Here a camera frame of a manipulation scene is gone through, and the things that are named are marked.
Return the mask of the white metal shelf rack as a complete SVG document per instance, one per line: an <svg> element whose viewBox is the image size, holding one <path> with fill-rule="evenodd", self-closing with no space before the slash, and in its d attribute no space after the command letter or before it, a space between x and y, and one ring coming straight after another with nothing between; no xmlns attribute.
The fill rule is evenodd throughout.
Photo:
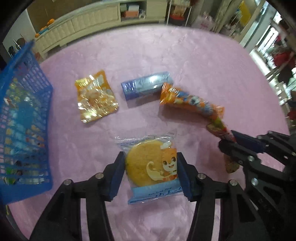
<svg viewBox="0 0 296 241"><path fill-rule="evenodd" d="M194 1L167 1L166 25L186 27Z"/></svg>

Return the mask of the orange gold snack packet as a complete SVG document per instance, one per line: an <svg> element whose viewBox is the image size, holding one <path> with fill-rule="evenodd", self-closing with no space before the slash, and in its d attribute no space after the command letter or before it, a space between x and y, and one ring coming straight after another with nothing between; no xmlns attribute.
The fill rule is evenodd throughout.
<svg viewBox="0 0 296 241"><path fill-rule="evenodd" d="M75 81L80 119L89 123L116 112L119 104L104 70Z"/></svg>

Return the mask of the blue plastic basket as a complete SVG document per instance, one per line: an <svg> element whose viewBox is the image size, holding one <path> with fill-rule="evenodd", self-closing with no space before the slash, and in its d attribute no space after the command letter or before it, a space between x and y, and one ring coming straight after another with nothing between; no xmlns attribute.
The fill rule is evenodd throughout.
<svg viewBox="0 0 296 241"><path fill-rule="evenodd" d="M53 87L30 41L1 72L1 204L52 188L48 120Z"/></svg>

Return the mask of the blue mint gum pack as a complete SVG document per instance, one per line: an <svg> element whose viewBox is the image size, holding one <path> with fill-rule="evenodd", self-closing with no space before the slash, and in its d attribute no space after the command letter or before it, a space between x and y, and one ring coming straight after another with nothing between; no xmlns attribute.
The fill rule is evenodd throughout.
<svg viewBox="0 0 296 241"><path fill-rule="evenodd" d="M174 83L168 72L156 73L124 81L121 83L121 87L125 99L132 100L161 91L164 83Z"/></svg>

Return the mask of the pink quilted mat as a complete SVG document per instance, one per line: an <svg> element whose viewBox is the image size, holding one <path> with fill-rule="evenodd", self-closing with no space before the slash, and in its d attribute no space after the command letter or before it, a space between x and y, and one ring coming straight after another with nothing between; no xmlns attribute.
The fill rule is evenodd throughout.
<svg viewBox="0 0 296 241"><path fill-rule="evenodd" d="M274 90L248 52L233 39L191 28L142 25L100 33L60 50L41 63L53 86L49 151L53 188L10 205L21 232L29 237L44 208L65 179L89 179L112 163L116 137L140 138L176 131L177 150L213 180L227 174L218 138L206 120L180 108L160 105L157 95L125 100L121 83L164 72L190 94L224 106L227 127L250 136L288 133ZM84 124L77 107L75 81L104 70L119 104L116 113Z"/></svg>

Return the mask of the wooden clothes rack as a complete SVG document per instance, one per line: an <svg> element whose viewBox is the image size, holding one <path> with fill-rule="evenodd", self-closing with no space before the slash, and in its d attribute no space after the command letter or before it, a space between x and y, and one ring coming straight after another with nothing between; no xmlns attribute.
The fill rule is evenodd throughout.
<svg viewBox="0 0 296 241"><path fill-rule="evenodd" d="M279 34L274 41L273 47L269 48L267 53L273 57L276 67L281 67L287 62L286 66L280 71L277 79L279 83L282 82L288 86L290 79L293 78L292 70L295 68L295 56L292 56L292 48L288 46L286 39L289 25L282 19L278 22L278 26L280 27Z"/></svg>

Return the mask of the orange cartoon snack strip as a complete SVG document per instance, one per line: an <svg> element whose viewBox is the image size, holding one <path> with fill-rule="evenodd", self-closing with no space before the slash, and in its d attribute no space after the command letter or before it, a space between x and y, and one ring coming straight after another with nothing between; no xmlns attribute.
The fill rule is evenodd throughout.
<svg viewBox="0 0 296 241"><path fill-rule="evenodd" d="M211 134L222 140L236 142L234 134L223 121L225 110L223 106L215 105L197 95L191 95L169 83L164 83L162 86L160 104L198 113L209 121L206 129Z"/></svg>

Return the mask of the round cookie blue packet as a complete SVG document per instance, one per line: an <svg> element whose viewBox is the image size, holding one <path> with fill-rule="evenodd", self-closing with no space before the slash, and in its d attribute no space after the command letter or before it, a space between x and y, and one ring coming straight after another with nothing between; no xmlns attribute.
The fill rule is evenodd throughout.
<svg viewBox="0 0 296 241"><path fill-rule="evenodd" d="M141 138L116 137L125 156L132 196L128 204L145 203L181 193L175 130Z"/></svg>

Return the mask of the pink gift bag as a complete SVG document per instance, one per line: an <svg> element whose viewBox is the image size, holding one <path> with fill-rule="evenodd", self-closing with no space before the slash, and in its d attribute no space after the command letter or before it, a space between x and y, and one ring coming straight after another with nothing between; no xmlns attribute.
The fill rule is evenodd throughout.
<svg viewBox="0 0 296 241"><path fill-rule="evenodd" d="M215 26L215 22L210 15L204 13L202 16L197 16L196 19L192 23L193 28L198 28L206 31L212 30Z"/></svg>

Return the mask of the orange fruits on cabinet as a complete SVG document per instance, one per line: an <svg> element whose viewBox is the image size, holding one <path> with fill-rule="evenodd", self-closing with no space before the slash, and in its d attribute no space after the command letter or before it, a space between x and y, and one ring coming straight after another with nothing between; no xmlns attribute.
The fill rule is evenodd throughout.
<svg viewBox="0 0 296 241"><path fill-rule="evenodd" d="M35 34L35 38L38 38L41 34L46 32L49 29L49 26L54 23L55 19L50 19L45 27L42 27L38 33Z"/></svg>

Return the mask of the cream TV cabinet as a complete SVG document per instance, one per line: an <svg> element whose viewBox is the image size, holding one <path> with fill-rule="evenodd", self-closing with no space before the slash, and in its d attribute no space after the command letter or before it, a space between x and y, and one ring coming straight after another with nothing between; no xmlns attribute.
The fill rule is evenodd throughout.
<svg viewBox="0 0 296 241"><path fill-rule="evenodd" d="M164 23L167 1L98 1L67 13L35 39L37 52L45 58L57 46L116 27L141 24ZM137 17L125 17L124 7L139 6Z"/></svg>

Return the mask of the light blue striped snack bag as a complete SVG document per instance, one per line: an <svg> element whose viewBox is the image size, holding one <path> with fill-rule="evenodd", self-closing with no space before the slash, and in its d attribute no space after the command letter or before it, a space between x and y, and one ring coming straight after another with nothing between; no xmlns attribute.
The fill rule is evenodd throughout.
<svg viewBox="0 0 296 241"><path fill-rule="evenodd" d="M1 107L1 145L8 158L35 158L46 154L46 120L40 103L30 97L5 98Z"/></svg>

